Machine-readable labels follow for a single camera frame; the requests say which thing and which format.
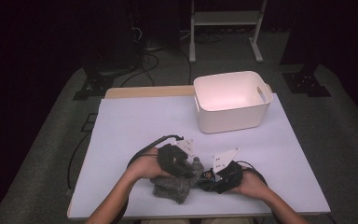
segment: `white marker tag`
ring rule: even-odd
[[[189,157],[194,156],[194,150],[193,150],[193,139],[185,139],[176,141],[176,145],[182,149]]]
[[[213,171],[215,173],[225,169],[232,162],[232,159],[240,152],[237,147],[213,156]]]

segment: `gray cloth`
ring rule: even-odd
[[[155,184],[153,194],[159,198],[172,199],[179,204],[184,203],[190,189],[196,186],[201,174],[204,172],[204,167],[198,157],[193,159],[191,168],[194,177],[189,179],[183,177],[156,177],[150,179],[150,182]]]

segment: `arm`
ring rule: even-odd
[[[282,223],[309,223],[296,213],[278,194],[265,185],[256,174],[244,172],[241,184],[234,191],[263,201]]]
[[[158,149],[153,147],[146,153],[148,155],[157,155]],[[86,223],[111,223],[124,206],[132,187],[139,179],[154,178],[160,175],[170,176],[161,170],[157,162],[157,157],[140,157],[127,168],[110,193],[87,219]]]

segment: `gray carpet floor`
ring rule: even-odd
[[[255,71],[280,97],[282,106],[339,224],[358,223],[358,107],[343,90],[337,76],[320,65],[315,76],[331,97],[292,94],[282,73],[297,72],[301,65],[279,65],[289,33],[265,33],[258,45],[264,57],[257,63],[247,40],[249,33],[225,35],[212,45],[196,46],[197,62],[191,80],[211,74]],[[185,54],[188,44],[182,45]],[[179,50],[153,53],[158,66],[150,71],[156,86],[186,85],[190,68]],[[155,64],[144,57],[144,67]],[[117,78],[119,87],[131,74]],[[89,113],[98,112],[102,97],[73,101],[86,79],[79,68],[63,88],[20,171],[0,204],[0,223],[77,223],[66,216],[71,196],[66,194],[67,166]],[[145,75],[130,79],[125,87],[151,86]],[[71,185],[76,185],[90,137],[80,145],[72,164]],[[334,223],[327,215],[307,217],[312,223]],[[274,223],[267,217],[264,223]]]

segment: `white metal stand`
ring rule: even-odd
[[[259,11],[231,11],[231,12],[196,12],[194,0],[191,1],[191,24],[190,24],[190,45],[189,60],[196,62],[196,44],[194,42],[194,28],[202,25],[255,25],[255,34],[249,38],[255,60],[263,62],[260,50],[257,46],[257,38],[260,32],[261,22],[264,18],[267,0],[263,0]]]

